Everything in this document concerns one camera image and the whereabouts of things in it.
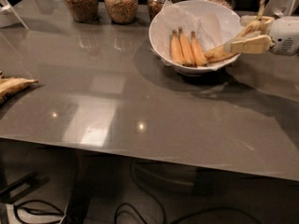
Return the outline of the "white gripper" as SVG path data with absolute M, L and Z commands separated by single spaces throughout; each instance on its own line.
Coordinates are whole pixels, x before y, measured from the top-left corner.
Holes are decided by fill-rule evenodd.
M 243 30 L 239 34 L 244 36 L 227 41 L 223 45 L 226 52 L 260 54 L 270 49 L 276 55 L 293 56 L 298 53 L 299 17 L 286 16 L 274 20 L 268 16 L 245 15 L 240 18 L 240 25 Z M 262 35 L 261 32 L 264 33 L 268 26 L 268 35 Z

